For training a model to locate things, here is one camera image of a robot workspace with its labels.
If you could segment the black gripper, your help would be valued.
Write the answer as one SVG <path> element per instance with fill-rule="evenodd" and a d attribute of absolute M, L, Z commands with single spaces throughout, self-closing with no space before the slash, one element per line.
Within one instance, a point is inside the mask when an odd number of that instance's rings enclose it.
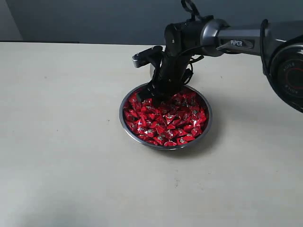
<path fill-rule="evenodd" d="M 173 56 L 169 50 L 163 52 L 161 65 L 154 72 L 149 84 L 142 85 L 136 93 L 138 101 L 153 98 L 153 105 L 160 106 L 178 93 L 193 76 L 193 69 L 188 68 L 192 54 Z"/>

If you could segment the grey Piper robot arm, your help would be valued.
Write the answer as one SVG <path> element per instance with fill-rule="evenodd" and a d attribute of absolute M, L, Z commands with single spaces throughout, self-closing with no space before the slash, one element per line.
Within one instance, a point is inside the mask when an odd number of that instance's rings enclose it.
<path fill-rule="evenodd" d="M 135 67 L 154 66 L 151 81 L 137 98 L 156 103 L 168 100 L 192 78 L 188 65 L 223 54 L 248 54 L 261 58 L 262 71 L 277 96 L 303 110 L 303 23 L 263 20 L 260 25 L 229 26 L 222 19 L 188 20 L 169 24 L 165 47 L 155 46 L 133 56 Z"/>

